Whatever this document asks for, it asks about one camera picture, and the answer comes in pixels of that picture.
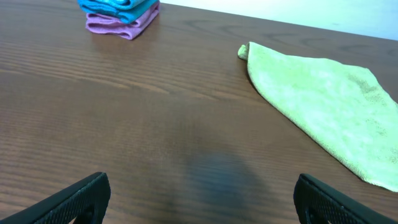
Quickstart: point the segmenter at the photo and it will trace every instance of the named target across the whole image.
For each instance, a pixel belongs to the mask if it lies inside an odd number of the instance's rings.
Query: light green cloth
[[[398,192],[398,105],[367,69],[242,45],[257,91],[362,180]]]

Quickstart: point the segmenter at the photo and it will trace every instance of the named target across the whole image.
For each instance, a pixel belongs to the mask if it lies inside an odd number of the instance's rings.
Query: purple towel
[[[130,24],[118,18],[88,13],[86,29],[96,34],[114,34],[132,40],[136,38],[159,14],[160,2],[155,2],[142,16]]]

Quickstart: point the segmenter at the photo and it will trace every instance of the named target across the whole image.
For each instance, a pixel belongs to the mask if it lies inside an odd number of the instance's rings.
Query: microfiber cloth
[[[362,180],[398,192],[398,104],[367,68],[242,45],[272,106]]]
[[[142,16],[131,24],[122,23],[118,18],[101,14],[87,14],[86,28],[96,34],[114,34],[132,40],[137,37],[159,14],[157,1]]]
[[[94,0],[78,0],[80,8],[90,14],[104,14],[114,16],[125,24],[130,24],[142,16],[158,0],[145,0],[136,7],[128,10],[116,9],[113,6],[103,4]]]
[[[130,10],[143,1],[144,0],[85,0],[84,2],[86,2],[86,5],[106,5],[119,10]]]

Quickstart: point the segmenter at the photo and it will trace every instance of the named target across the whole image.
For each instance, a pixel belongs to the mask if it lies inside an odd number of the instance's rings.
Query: stack of folded towels
[[[78,0],[86,28],[132,40],[159,14],[159,0]]]

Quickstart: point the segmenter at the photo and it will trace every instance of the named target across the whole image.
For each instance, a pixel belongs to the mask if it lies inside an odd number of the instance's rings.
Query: table surface
[[[104,223],[298,223],[300,173],[398,220],[398,194],[263,100],[237,57],[254,41],[368,67],[397,101],[398,42],[168,4],[133,41],[89,33],[75,0],[0,15],[0,218],[103,171]]]

